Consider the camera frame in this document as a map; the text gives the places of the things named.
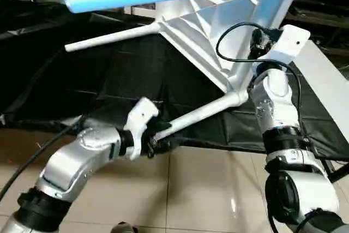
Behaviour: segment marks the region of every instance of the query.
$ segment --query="tile floor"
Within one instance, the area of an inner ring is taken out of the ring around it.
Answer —
[[[0,130],[0,185],[50,135]],[[66,144],[71,138],[63,138]],[[0,204],[0,226],[16,209],[50,153],[15,182]],[[110,232],[120,221],[140,233],[271,233],[260,154],[180,147],[171,154],[120,160],[97,172],[75,201],[60,232]],[[335,184],[340,213],[349,222],[349,177]],[[277,223],[280,233],[290,232]]]

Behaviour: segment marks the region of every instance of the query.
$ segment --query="robotic arm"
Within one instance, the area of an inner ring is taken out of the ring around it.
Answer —
[[[339,202],[334,187],[302,134],[286,73],[277,64],[263,62],[277,59],[290,63],[302,48],[298,39],[305,42],[308,37],[309,32],[285,26],[279,40],[252,67],[256,78],[251,97],[267,151],[268,217],[274,233],[273,217],[295,233],[349,232],[349,226],[337,215]],[[151,152],[151,157],[155,148],[159,152],[170,150],[170,145],[161,147],[161,141],[152,136],[144,141],[147,123],[158,113],[150,100],[142,98],[122,130],[104,127],[82,131],[50,158],[35,187],[21,194],[20,209],[1,232],[58,232],[71,204],[99,168],[119,158],[135,159],[141,153]]]
[[[258,66],[251,97],[267,151],[269,219],[286,223],[294,232],[348,232],[337,215],[334,187],[302,135],[287,75],[278,66],[265,66]]]

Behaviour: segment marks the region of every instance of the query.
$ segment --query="black tarp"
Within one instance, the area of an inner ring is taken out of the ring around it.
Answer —
[[[50,3],[0,2],[1,99],[4,127],[56,132],[89,111],[93,124],[123,126],[141,97],[170,121],[223,95],[160,35],[67,53],[64,44],[152,22],[111,12],[71,14]],[[320,157],[348,159],[349,147],[300,76],[304,124]],[[290,76],[294,98],[297,95]],[[176,134],[182,145],[264,152],[249,100]]]

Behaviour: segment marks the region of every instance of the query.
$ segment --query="chair leg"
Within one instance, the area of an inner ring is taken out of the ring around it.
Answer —
[[[75,42],[72,44],[65,45],[65,50],[67,52],[72,52],[81,49],[87,49],[93,46],[104,45],[112,42],[117,42],[121,40],[126,40],[130,38],[141,37],[143,35],[159,33],[161,26],[158,22],[153,22],[150,25],[136,27],[108,35],[102,35],[96,38],[86,39],[80,42]]]

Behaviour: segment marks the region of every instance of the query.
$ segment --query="wire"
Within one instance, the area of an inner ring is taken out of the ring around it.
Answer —
[[[300,129],[301,129],[303,135],[306,136],[306,131],[305,131],[305,128],[303,125],[303,115],[302,115],[302,87],[300,85],[300,80],[299,80],[297,73],[288,64],[286,64],[284,62],[277,61],[277,60],[273,60],[273,59],[234,59],[234,58],[226,57],[219,52],[219,44],[225,38],[225,36],[228,35],[232,30],[234,30],[238,27],[241,27],[241,26],[256,27],[256,28],[260,29],[264,34],[271,36],[272,37],[271,39],[273,41],[276,41],[275,37],[278,38],[280,36],[280,31],[278,29],[267,29],[267,28],[262,27],[261,25],[253,23],[253,22],[241,22],[241,23],[238,23],[238,24],[231,26],[220,36],[220,38],[218,39],[218,42],[216,44],[217,55],[219,57],[221,57],[222,59],[227,60],[227,61],[231,61],[231,62],[238,62],[238,63],[254,63],[254,62],[263,62],[264,63],[264,62],[267,62],[267,63],[271,63],[271,64],[277,64],[277,65],[280,65],[280,66],[288,69],[292,73],[294,78],[296,79],[297,90],[298,90],[298,99],[297,99],[298,122],[299,122]]]
[[[269,220],[270,227],[273,230],[273,233],[279,233],[278,229],[276,228],[276,225],[275,225],[275,222],[274,222],[274,219],[273,219],[273,215],[272,215],[272,213],[270,212],[269,209],[268,209],[268,220]]]
[[[72,130],[74,127],[78,126],[81,121],[83,120],[83,116],[80,117],[80,119],[73,125],[68,126],[64,128],[61,132],[59,132],[57,135],[52,137],[50,140],[48,140],[35,154],[33,154],[25,163],[23,163],[19,168],[16,170],[16,172],[11,176],[11,178],[8,180],[8,182],[5,184],[5,186],[0,191],[0,201],[4,198],[6,192],[9,190],[13,182],[21,175],[21,173],[31,164],[33,163],[42,153],[44,153],[54,142],[56,142],[59,138],[64,136],[67,132]]]

